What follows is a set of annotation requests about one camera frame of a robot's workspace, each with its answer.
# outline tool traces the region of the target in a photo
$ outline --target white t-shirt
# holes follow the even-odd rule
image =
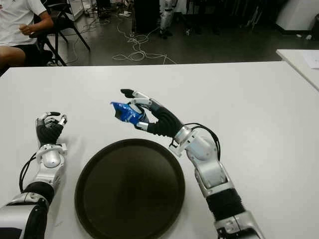
[[[19,30],[21,24],[33,24],[34,14],[46,11],[40,0],[0,0],[0,46],[28,45],[35,38]]]

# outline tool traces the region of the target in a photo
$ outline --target dark round tray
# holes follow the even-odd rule
[[[175,222],[184,195],[183,172],[171,152],[149,140],[126,139],[86,164],[75,208],[95,239],[154,239]]]

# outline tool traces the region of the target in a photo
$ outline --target black cable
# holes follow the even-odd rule
[[[20,192],[23,192],[23,180],[25,177],[26,172],[28,171],[28,168],[30,166],[30,163],[35,159],[35,154],[34,153],[31,158],[25,163],[25,165],[22,167],[21,172],[20,172],[20,177],[19,177],[19,188]]]
[[[211,129],[207,128],[206,126],[204,126],[204,125],[202,125],[200,123],[186,123],[186,124],[183,124],[183,126],[190,125],[190,124],[197,125],[197,126],[191,128],[191,131],[193,131],[196,128],[202,128],[202,129],[204,129],[204,130],[206,130],[206,131],[208,131],[210,133],[210,135],[212,136],[212,138],[213,138],[213,140],[215,142],[215,145],[217,147],[217,158],[218,158],[218,161],[220,161],[220,151],[221,151],[221,149],[220,149],[220,143],[219,143],[219,139],[218,139],[217,135]],[[174,146],[173,143],[174,143],[174,138],[172,139],[172,141],[170,143],[170,146],[171,145]]]

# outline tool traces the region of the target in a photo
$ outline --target black chair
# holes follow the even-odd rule
[[[85,42],[85,40],[81,36],[78,29],[75,27],[74,22],[68,17],[67,13],[72,14],[72,12],[70,10],[71,5],[68,4],[66,0],[43,0],[42,3],[46,7],[48,13],[51,15],[51,18],[54,23],[54,27],[50,30],[34,33],[30,37],[36,37],[38,39],[38,42],[42,42],[43,44],[46,44],[50,48],[50,50],[55,55],[56,64],[58,64],[58,61],[60,61],[63,66],[66,66],[66,64],[64,63],[64,61],[58,54],[59,35],[61,35],[62,38],[66,41],[66,43],[68,43],[68,40],[61,32],[64,29],[72,28],[76,32],[78,37],[81,39],[83,44],[86,46],[86,48],[89,51],[91,50],[89,45]],[[49,34],[53,34],[55,36],[55,48],[51,45],[49,39],[47,38]]]

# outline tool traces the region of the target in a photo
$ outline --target paper sheet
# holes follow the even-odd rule
[[[319,69],[319,50],[302,51],[305,61],[312,69]]]

